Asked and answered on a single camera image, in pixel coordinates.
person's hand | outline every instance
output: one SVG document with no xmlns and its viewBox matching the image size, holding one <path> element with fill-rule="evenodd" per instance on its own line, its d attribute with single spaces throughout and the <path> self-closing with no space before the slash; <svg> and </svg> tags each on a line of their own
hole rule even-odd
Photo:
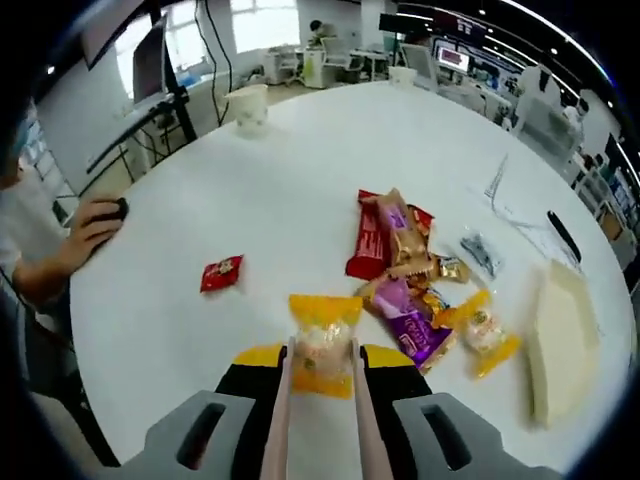
<svg viewBox="0 0 640 480">
<path fill-rule="evenodd" d="M 120 220 L 92 222 L 96 216 L 117 212 L 119 207 L 115 200 L 115 197 L 103 196 L 83 202 L 78 207 L 71 233 L 56 255 L 59 267 L 67 275 L 84 265 L 93 249 L 113 237 L 122 227 Z"/>
</svg>

purple snack wrapper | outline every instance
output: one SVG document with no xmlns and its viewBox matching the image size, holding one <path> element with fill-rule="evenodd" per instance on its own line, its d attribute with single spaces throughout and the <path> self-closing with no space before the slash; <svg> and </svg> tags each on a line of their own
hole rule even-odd
<svg viewBox="0 0 640 480">
<path fill-rule="evenodd" d="M 382 282 L 372 302 L 387 319 L 402 352 L 419 370 L 428 370 L 433 360 L 448 348 L 453 331 L 431 327 L 431 316 L 415 307 L 404 278 Z"/>
</svg>

cable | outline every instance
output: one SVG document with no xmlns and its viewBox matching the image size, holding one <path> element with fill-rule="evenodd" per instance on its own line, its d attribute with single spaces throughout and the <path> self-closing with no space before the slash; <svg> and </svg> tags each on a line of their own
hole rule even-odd
<svg viewBox="0 0 640 480">
<path fill-rule="evenodd" d="M 222 50 L 222 54 L 224 55 L 225 60 L 227 61 L 227 65 L 229 65 L 229 93 L 231 93 L 231 89 L 233 88 L 233 66 L 231 65 L 231 60 L 229 59 L 229 55 L 227 55 L 227 51 L 224 49 L 224 45 L 222 45 L 222 40 L 220 40 L 220 35 L 218 34 L 218 29 L 216 28 L 216 24 L 211 17 L 211 10 L 209 9 L 209 1 L 204 0 L 204 8 L 207 12 L 207 17 L 209 17 L 209 22 L 211 22 L 211 27 L 213 28 L 213 33 L 215 33 L 216 38 L 218 39 L 218 44 L 220 45 L 220 50 Z M 225 117 L 227 116 L 227 112 L 229 111 L 229 102 L 224 107 L 224 113 L 222 114 L 222 120 L 220 121 L 220 125 L 224 122 Z"/>
<path fill-rule="evenodd" d="M 211 82 L 211 98 L 213 99 L 213 108 L 216 111 L 216 120 L 218 120 L 218 126 L 222 126 L 222 120 L 220 119 L 220 111 L 218 110 L 218 100 L 216 100 L 216 76 L 218 74 L 218 62 L 216 62 L 213 53 L 211 53 L 211 48 L 209 48 L 209 43 L 207 39 L 204 38 L 204 34 L 202 33 L 202 27 L 200 26 L 200 22 L 198 21 L 198 3 L 199 0 L 196 0 L 196 8 L 193 11 L 193 19 L 196 22 L 196 26 L 198 27 L 198 33 L 200 34 L 200 39 L 202 43 L 204 43 L 205 48 L 207 49 L 207 53 L 209 54 L 209 58 L 213 62 L 213 81 Z"/>
<path fill-rule="evenodd" d="M 150 151 L 151 153 L 153 153 L 153 163 L 154 165 L 158 164 L 158 157 L 160 157 L 160 160 L 164 160 L 165 158 L 167 158 L 167 155 L 163 155 L 162 153 L 160 153 L 157 149 L 156 149 L 156 142 L 153 139 L 153 137 L 151 136 L 151 134 L 147 133 L 144 128 L 140 129 L 147 137 L 149 137 L 149 140 L 151 141 L 151 148 L 147 147 L 144 143 L 142 143 L 140 140 L 138 140 L 136 138 L 135 135 L 132 135 L 131 138 L 133 139 L 134 142 L 136 142 L 138 145 L 140 145 L 142 148 L 144 148 L 145 150 Z"/>
</svg>

person's arm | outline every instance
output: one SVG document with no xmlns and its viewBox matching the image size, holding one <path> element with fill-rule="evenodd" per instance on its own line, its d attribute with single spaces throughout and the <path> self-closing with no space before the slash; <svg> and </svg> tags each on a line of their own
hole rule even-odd
<svg viewBox="0 0 640 480">
<path fill-rule="evenodd" d="M 95 199 L 80 205 L 71 233 L 58 252 L 37 263 L 18 260 L 12 281 L 16 290 L 31 304 L 39 306 L 60 294 L 71 275 L 88 260 L 92 250 L 109 240 L 122 226 L 120 220 L 91 222 L 98 216 L 115 213 L 118 205 L 111 198 Z"/>
</svg>

computer mouse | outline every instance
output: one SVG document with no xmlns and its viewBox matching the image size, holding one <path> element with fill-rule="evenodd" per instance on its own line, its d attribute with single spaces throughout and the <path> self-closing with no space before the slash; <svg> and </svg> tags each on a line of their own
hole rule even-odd
<svg viewBox="0 0 640 480">
<path fill-rule="evenodd" d="M 109 220 L 124 221 L 124 219 L 127 218 L 127 215 L 129 214 L 129 204 L 127 203 L 127 200 L 125 198 L 119 198 L 114 203 L 118 204 L 118 210 L 116 212 L 105 213 L 103 215 L 96 215 L 91 219 L 91 222 L 89 223 L 104 222 Z M 100 249 L 100 247 L 102 247 L 107 241 L 108 240 L 102 243 L 99 243 L 98 245 L 93 247 L 93 250 L 91 250 L 91 255 L 95 254 L 98 251 L 98 249 Z"/>
</svg>

